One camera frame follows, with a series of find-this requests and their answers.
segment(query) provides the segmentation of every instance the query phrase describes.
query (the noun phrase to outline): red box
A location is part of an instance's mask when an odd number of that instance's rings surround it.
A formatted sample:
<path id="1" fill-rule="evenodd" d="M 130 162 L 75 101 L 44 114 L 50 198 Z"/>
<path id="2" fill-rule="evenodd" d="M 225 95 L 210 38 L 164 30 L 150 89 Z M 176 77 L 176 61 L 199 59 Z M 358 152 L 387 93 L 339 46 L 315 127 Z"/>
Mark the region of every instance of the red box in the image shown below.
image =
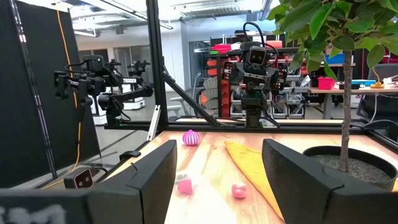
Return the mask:
<path id="1" fill-rule="evenodd" d="M 319 77 L 318 78 L 318 89 L 319 90 L 332 90 L 335 86 L 335 80 L 330 77 Z"/>

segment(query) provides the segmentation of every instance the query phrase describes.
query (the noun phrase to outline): light fixture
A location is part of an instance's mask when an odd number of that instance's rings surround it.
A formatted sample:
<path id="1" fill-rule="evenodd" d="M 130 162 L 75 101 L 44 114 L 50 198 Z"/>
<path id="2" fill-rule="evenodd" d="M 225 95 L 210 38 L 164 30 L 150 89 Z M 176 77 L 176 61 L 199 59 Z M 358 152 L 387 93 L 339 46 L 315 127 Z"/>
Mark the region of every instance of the light fixture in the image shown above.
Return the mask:
<path id="1" fill-rule="evenodd" d="M 75 34 L 78 34 L 78 35 L 85 35 L 85 36 L 88 36 L 88 37 L 98 37 L 98 36 L 95 35 L 95 34 L 86 33 L 86 32 L 82 32 L 82 31 L 76 31 L 76 30 L 75 30 Z"/>
<path id="2" fill-rule="evenodd" d="M 120 10 L 122 10 L 122 11 L 124 11 L 124 12 L 126 12 L 126 13 L 128 13 L 128 14 L 130 14 L 132 16 L 136 16 L 136 17 L 144 19 L 146 21 L 148 20 L 148 16 L 147 15 L 145 15 L 145 14 L 139 12 L 139 11 L 133 10 L 130 7 L 127 7 L 127 6 L 123 5 L 123 4 L 115 2 L 113 0 L 99 0 L 99 1 L 101 1 L 103 3 L 106 3 L 106 4 L 110 5 L 110 6 L 113 6 L 113 7 L 117 8 L 117 9 L 120 9 Z M 164 23 L 162 21 L 159 21 L 159 24 L 160 24 L 161 27 L 164 27 L 166 29 L 169 29 L 169 30 L 173 29 L 173 27 L 167 25 L 166 23 Z"/>

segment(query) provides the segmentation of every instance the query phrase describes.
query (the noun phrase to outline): white wall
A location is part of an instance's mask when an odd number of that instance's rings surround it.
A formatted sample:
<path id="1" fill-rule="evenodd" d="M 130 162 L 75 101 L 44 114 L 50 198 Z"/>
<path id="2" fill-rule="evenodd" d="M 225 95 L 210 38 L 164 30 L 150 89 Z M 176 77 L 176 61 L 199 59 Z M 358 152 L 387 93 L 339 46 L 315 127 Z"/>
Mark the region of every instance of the white wall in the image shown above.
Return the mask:
<path id="1" fill-rule="evenodd" d="M 183 54 L 181 23 L 173 22 L 171 26 L 172 30 L 160 29 L 162 53 L 170 75 L 185 90 L 185 77 L 189 77 L 189 70 L 188 64 L 183 62 L 184 56 L 187 56 Z M 116 35 L 114 30 L 104 30 L 99 37 L 77 35 L 76 41 L 79 50 L 107 49 L 111 60 L 114 58 L 114 47 L 149 45 L 148 26 L 128 27 L 124 34 L 119 35 Z M 166 91 L 172 91 L 171 87 L 166 85 Z"/>
<path id="2" fill-rule="evenodd" d="M 223 34 L 227 37 L 232 35 L 236 30 L 242 30 L 243 24 L 246 22 L 246 15 L 223 16 L 206 19 L 195 19 L 187 22 L 188 41 L 210 40 L 222 38 Z M 255 21 L 262 31 L 275 30 L 274 21 Z M 247 25 L 246 30 L 257 30 L 254 26 Z"/>

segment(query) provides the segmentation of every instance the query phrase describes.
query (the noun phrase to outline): tree trunk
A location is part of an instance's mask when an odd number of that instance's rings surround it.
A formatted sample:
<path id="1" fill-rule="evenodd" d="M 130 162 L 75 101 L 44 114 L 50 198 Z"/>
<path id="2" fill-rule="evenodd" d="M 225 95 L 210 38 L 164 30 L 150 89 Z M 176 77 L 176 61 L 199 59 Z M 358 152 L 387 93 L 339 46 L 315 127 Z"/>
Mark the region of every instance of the tree trunk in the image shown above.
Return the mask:
<path id="1" fill-rule="evenodd" d="M 348 142 L 349 142 L 349 124 L 351 123 L 351 84 L 353 76 L 351 74 L 351 56 L 352 51 L 344 50 L 344 121 L 341 133 L 341 153 L 338 169 L 348 172 Z"/>

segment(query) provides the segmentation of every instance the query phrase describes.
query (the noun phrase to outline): black curtain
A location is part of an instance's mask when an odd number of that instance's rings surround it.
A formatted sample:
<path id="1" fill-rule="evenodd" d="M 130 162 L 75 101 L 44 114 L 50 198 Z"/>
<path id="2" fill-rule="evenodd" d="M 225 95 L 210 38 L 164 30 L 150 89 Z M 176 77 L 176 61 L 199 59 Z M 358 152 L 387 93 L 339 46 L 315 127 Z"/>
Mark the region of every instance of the black curtain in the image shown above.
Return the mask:
<path id="1" fill-rule="evenodd" d="M 55 167 L 61 169 L 76 161 L 78 121 L 72 89 L 69 89 L 69 99 L 55 98 L 53 72 L 63 70 L 68 63 L 57 12 L 19 1 L 17 7 L 42 102 Z M 49 173 L 50 169 L 9 1 L 0 1 L 0 14 L 0 30 L 7 34 L 0 35 L 0 98 L 7 108 L 1 112 L 1 128 L 6 135 L 3 136 L 0 152 L 0 170 L 7 176 L 0 182 L 0 187 L 10 187 Z M 78 49 L 70 15 L 60 12 L 60 20 L 70 61 L 77 63 Z M 88 108 L 81 129 L 80 160 L 92 157 L 99 151 L 91 110 Z"/>

